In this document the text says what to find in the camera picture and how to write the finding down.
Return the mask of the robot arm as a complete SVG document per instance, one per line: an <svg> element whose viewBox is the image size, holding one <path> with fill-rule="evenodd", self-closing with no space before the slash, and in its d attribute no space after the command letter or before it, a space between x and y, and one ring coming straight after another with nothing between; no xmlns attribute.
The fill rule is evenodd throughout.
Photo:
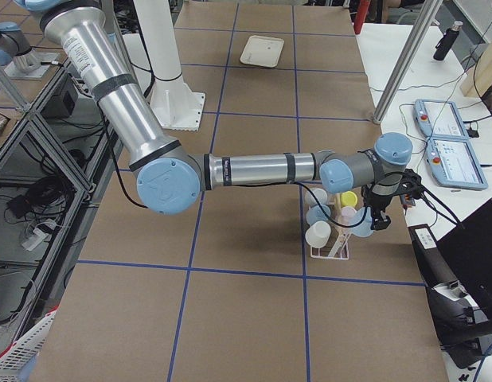
<svg viewBox="0 0 492 382"><path fill-rule="evenodd" d="M412 143L399 133L383 134L370 149L343 156L317 153L196 157L166 128L187 127L203 108L203 95L182 78L170 8L163 1L137 1L135 10L157 75L146 98L105 31L100 1L24 1L43 34L58 44L89 88L130 154L143 204L161 214L185 211L200 193L223 186L302 185L319 180L333 194L360 188L360 225L374 231L390 224L386 209L414 186L408 169Z"/></svg>

